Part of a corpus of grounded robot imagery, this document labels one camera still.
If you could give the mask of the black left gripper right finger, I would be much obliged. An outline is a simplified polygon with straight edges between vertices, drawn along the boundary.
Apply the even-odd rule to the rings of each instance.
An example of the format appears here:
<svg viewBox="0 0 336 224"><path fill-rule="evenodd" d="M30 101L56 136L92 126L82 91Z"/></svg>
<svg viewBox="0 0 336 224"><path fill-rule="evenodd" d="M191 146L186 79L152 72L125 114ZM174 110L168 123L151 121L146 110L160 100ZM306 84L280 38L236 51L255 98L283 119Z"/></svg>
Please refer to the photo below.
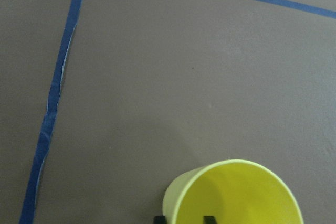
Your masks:
<svg viewBox="0 0 336 224"><path fill-rule="evenodd" d="M214 216L204 216L203 224L217 224L217 221Z"/></svg>

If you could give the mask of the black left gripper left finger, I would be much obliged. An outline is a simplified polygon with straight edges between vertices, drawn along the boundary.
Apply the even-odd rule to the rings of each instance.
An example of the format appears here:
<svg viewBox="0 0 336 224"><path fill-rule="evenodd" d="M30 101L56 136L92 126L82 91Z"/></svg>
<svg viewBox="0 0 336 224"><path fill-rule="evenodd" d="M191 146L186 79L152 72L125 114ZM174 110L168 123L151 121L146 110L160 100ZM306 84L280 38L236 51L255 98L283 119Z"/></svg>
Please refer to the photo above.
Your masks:
<svg viewBox="0 0 336 224"><path fill-rule="evenodd" d="M167 224L166 216L164 215L155 216L153 219L153 224Z"/></svg>

